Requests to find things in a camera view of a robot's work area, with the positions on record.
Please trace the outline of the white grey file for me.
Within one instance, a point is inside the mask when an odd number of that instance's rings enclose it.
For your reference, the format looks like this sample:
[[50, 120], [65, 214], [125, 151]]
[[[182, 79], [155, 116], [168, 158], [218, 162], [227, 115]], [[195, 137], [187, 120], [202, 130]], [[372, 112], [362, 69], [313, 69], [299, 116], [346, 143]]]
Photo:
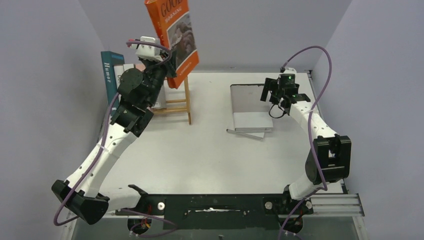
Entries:
[[232, 84], [230, 98], [235, 132], [271, 132], [273, 120], [269, 116], [271, 105], [261, 101], [262, 83]]

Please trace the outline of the orange book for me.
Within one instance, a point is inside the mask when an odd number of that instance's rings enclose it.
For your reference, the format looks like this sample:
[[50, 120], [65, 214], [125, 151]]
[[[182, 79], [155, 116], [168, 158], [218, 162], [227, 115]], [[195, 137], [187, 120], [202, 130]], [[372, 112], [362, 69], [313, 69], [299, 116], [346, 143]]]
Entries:
[[175, 55], [176, 77], [167, 80], [177, 89], [199, 63], [188, 0], [145, 0], [144, 5], [160, 43]]

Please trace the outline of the teal Humor book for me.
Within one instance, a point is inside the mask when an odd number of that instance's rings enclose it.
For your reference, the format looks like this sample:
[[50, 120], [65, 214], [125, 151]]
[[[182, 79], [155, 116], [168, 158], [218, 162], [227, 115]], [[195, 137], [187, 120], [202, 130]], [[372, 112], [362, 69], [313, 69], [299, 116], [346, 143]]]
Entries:
[[114, 66], [123, 65], [125, 63], [122, 54], [112, 51], [101, 51], [101, 62], [106, 88], [108, 104], [111, 105], [113, 98], [118, 92], [117, 79]]

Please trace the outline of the white Decorate Furniture book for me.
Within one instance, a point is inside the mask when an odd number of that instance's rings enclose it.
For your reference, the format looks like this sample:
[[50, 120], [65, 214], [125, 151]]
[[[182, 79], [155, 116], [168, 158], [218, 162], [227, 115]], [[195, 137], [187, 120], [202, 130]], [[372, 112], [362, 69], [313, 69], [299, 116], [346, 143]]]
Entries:
[[135, 64], [132, 63], [126, 63], [126, 64], [117, 64], [113, 66], [114, 74], [115, 74], [115, 81], [116, 81], [116, 87], [118, 88], [121, 84], [121, 78], [122, 74], [131, 68], [134, 68]]

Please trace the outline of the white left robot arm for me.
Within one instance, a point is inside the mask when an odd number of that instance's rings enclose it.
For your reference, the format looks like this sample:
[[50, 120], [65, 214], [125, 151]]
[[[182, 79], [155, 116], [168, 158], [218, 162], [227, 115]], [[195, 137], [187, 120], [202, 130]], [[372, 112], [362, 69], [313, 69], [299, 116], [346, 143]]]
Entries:
[[124, 151], [142, 134], [154, 116], [151, 108], [167, 78], [177, 75], [176, 53], [161, 50], [158, 54], [142, 53], [139, 60], [145, 69], [125, 70], [117, 95], [119, 106], [106, 117], [103, 136], [83, 163], [65, 180], [56, 180], [51, 190], [76, 218], [89, 225], [97, 223], [111, 211], [136, 207], [146, 192], [134, 184], [101, 192], [106, 176]]

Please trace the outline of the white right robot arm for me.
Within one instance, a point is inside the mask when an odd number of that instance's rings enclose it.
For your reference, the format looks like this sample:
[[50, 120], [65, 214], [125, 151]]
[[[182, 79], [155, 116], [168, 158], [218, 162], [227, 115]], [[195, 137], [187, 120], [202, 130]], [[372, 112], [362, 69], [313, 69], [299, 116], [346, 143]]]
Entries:
[[266, 78], [261, 101], [279, 107], [293, 118], [308, 135], [310, 151], [304, 174], [288, 185], [289, 195], [281, 199], [282, 209], [289, 214], [301, 207], [301, 199], [350, 174], [352, 141], [340, 135], [322, 119], [315, 104], [305, 93], [299, 93], [294, 73], [282, 73], [277, 79]]

